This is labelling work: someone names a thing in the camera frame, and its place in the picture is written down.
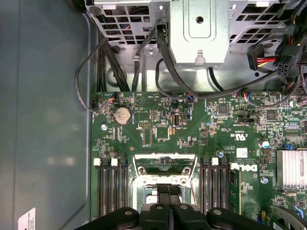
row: white sticker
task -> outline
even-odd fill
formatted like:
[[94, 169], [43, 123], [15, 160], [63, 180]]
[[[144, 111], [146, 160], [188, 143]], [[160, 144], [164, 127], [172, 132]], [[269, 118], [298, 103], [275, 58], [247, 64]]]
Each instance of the white sticker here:
[[236, 149], [236, 157], [237, 158], [247, 158], [248, 157], [248, 149], [247, 148], [237, 148]]
[[19, 217], [18, 230], [35, 230], [35, 207]]

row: label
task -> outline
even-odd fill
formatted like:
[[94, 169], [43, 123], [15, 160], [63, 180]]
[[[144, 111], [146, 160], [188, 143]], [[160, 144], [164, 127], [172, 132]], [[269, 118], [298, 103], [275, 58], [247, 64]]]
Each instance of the label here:
[[260, 176], [275, 176], [275, 170], [260, 170]]
[[35, 207], [19, 217], [18, 230], [35, 230]]
[[253, 172], [257, 172], [258, 170], [258, 166], [256, 164], [253, 165], [243, 165], [243, 164], [238, 164], [238, 163], [230, 163], [230, 169], [234, 170], [241, 170], [241, 171], [253, 171]]
[[236, 149], [236, 157], [237, 158], [247, 158], [248, 157], [248, 149], [247, 148], [237, 148]]

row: integrated circuit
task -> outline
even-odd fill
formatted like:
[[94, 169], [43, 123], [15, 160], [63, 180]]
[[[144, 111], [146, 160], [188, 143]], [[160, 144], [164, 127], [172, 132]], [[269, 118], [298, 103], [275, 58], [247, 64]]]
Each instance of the integrated circuit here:
[[267, 121], [276, 121], [276, 110], [267, 110]]
[[207, 145], [208, 144], [208, 140], [207, 139], [201, 139], [200, 140], [200, 145]]
[[202, 130], [202, 131], [201, 131], [201, 137], [202, 137], [202, 138], [208, 137], [208, 132]]
[[168, 127], [156, 128], [156, 139], [168, 139]]
[[227, 115], [228, 114], [228, 105], [227, 104], [219, 104], [217, 108], [217, 113], [219, 115]]

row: gray side panel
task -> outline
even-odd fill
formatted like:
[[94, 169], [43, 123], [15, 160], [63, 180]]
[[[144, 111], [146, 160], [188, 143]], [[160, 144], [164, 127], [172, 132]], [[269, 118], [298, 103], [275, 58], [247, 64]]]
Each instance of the gray side panel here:
[[64, 0], [0, 5], [0, 229], [18, 229], [35, 207], [37, 230], [71, 230], [90, 216], [90, 117], [73, 79], [90, 49], [88, 22]]

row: heatsink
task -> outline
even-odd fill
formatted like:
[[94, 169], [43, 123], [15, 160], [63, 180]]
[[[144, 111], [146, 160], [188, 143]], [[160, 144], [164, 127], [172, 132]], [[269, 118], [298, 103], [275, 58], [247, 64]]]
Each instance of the heatsink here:
[[279, 150], [276, 158], [278, 187], [307, 187], [307, 150]]

